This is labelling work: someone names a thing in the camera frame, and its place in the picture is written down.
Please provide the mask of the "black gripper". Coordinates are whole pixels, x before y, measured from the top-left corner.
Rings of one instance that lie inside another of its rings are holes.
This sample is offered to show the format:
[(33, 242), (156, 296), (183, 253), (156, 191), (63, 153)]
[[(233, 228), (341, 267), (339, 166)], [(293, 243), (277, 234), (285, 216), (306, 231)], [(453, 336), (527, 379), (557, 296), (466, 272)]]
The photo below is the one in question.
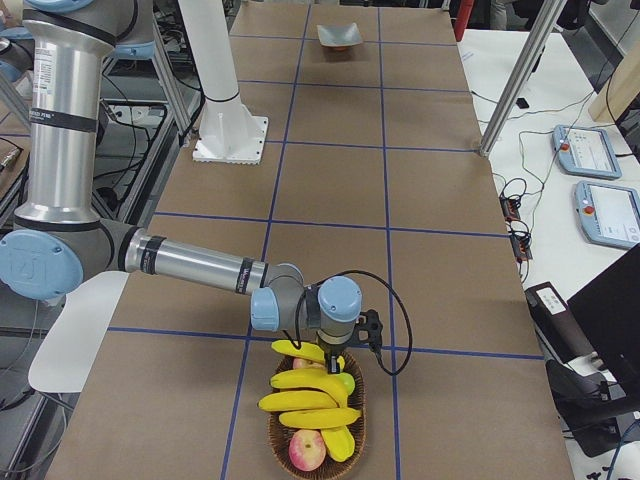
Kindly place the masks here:
[(324, 352), (324, 363), (329, 374), (341, 373), (344, 370), (344, 357), (341, 355), (349, 344), (350, 338), (344, 336), (318, 335), (318, 346)]

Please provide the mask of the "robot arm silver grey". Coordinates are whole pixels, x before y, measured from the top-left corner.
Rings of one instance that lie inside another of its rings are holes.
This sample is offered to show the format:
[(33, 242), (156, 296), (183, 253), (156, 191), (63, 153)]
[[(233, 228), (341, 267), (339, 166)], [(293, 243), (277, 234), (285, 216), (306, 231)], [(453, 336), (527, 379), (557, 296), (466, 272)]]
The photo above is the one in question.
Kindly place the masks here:
[(359, 286), (342, 275), (307, 286), (293, 265), (152, 236), (92, 208), (102, 65), (107, 56), (149, 58), (148, 1), (28, 1), (22, 21), (35, 41), (28, 196), (1, 242), (1, 279), (14, 292), (48, 300), (99, 273), (164, 275), (247, 295), (257, 330), (313, 330), (323, 363), (356, 340)]

